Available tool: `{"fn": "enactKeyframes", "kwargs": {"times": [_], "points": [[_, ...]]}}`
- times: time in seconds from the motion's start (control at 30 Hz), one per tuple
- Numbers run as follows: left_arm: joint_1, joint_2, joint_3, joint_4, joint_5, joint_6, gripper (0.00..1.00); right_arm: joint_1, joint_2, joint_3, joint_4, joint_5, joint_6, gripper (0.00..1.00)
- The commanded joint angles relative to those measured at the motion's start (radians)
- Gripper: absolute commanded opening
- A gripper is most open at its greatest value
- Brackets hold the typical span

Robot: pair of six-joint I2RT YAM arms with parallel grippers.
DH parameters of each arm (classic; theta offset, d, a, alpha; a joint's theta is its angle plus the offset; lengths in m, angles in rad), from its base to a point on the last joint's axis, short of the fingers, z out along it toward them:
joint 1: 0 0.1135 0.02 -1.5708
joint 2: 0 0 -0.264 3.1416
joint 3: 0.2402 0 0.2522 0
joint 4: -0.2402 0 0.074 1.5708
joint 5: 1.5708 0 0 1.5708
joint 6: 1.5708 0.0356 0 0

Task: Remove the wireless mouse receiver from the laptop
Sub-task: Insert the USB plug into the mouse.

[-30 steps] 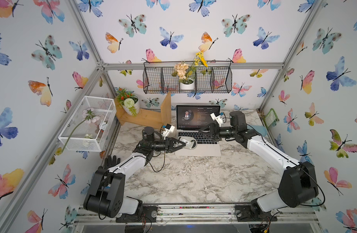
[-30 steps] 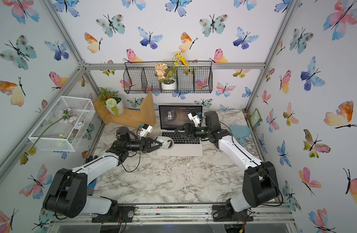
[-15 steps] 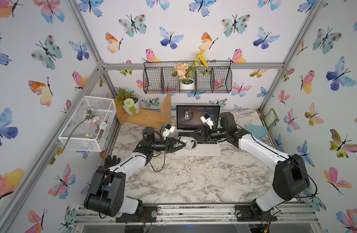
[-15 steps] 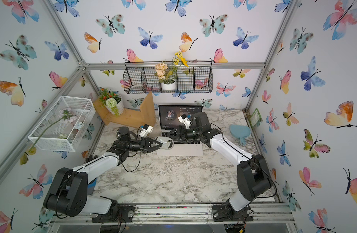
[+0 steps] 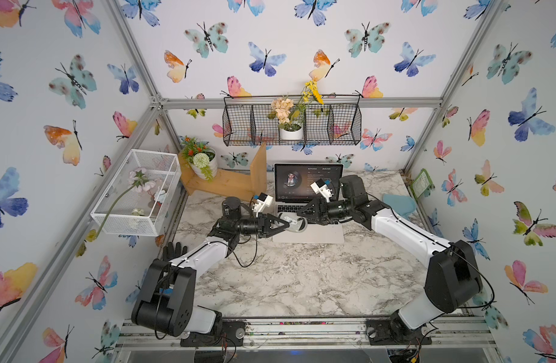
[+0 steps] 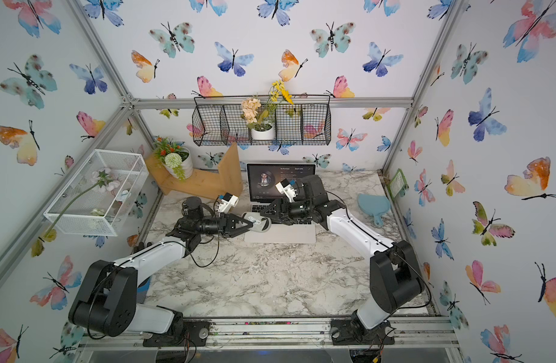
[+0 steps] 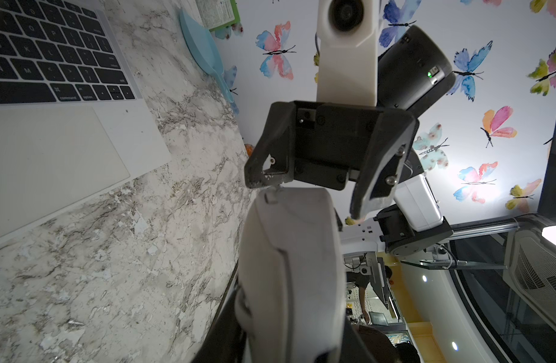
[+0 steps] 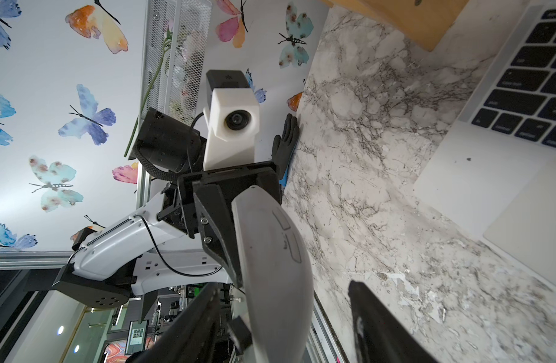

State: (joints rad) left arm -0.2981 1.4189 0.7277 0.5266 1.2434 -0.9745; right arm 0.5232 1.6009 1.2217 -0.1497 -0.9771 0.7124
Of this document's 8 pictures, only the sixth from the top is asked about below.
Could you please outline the grey wireless mouse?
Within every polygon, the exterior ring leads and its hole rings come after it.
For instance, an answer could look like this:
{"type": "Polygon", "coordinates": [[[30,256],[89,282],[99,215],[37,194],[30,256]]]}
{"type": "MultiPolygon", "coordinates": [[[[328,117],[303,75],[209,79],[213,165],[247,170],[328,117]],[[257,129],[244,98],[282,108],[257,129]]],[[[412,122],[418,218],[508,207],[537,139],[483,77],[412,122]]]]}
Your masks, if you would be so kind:
{"type": "Polygon", "coordinates": [[[244,213],[243,219],[248,220],[252,223],[252,227],[249,229],[249,231],[251,232],[265,233],[272,226],[272,222],[270,219],[256,212],[244,213]]]}

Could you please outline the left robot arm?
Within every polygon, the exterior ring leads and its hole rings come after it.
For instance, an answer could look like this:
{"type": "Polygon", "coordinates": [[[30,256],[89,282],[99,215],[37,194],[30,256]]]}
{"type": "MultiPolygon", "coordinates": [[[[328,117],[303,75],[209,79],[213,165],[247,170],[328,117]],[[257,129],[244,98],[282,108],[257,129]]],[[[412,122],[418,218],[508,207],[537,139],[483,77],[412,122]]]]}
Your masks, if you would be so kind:
{"type": "Polygon", "coordinates": [[[138,303],[137,290],[159,270],[191,257],[202,236],[232,238],[254,227],[233,213],[206,215],[208,209],[200,198],[188,198],[182,204],[181,218],[160,242],[120,260],[93,263],[69,310],[69,322],[87,332],[95,331],[99,339],[125,332],[184,338],[182,313],[138,303]]]}

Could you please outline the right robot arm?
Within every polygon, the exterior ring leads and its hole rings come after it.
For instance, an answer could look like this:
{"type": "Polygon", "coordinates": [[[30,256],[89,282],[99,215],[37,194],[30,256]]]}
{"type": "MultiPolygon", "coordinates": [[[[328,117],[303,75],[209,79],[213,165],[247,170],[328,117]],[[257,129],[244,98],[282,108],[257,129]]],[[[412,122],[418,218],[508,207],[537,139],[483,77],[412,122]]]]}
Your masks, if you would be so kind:
{"type": "Polygon", "coordinates": [[[411,244],[405,240],[394,242],[356,219],[340,198],[329,199],[331,193],[325,190],[319,176],[298,181],[284,179],[275,184],[275,189],[280,197],[262,210],[263,216],[282,225],[321,225],[345,240],[369,263],[370,297],[354,312],[355,330],[380,327],[427,290],[411,244]]]}

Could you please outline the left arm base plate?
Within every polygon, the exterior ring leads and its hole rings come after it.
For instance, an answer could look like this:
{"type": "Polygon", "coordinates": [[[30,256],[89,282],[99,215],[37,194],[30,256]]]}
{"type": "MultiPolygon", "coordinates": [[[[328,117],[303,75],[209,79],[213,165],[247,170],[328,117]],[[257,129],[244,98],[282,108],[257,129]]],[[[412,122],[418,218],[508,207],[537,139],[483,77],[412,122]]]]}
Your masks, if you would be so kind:
{"type": "Polygon", "coordinates": [[[143,341],[143,347],[169,348],[169,347],[204,347],[210,335],[211,322],[189,320],[174,322],[164,334],[153,334],[151,338],[143,341]]]}

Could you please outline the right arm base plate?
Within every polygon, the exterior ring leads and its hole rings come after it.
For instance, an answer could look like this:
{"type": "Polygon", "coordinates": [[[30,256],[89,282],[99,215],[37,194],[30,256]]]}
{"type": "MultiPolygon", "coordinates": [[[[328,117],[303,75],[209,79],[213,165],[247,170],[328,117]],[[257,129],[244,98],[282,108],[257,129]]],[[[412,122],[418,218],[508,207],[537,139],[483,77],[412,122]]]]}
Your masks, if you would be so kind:
{"type": "Polygon", "coordinates": [[[384,321],[373,329],[365,328],[358,318],[333,319],[330,336],[335,346],[379,346],[394,345],[390,322],[384,321]]]}

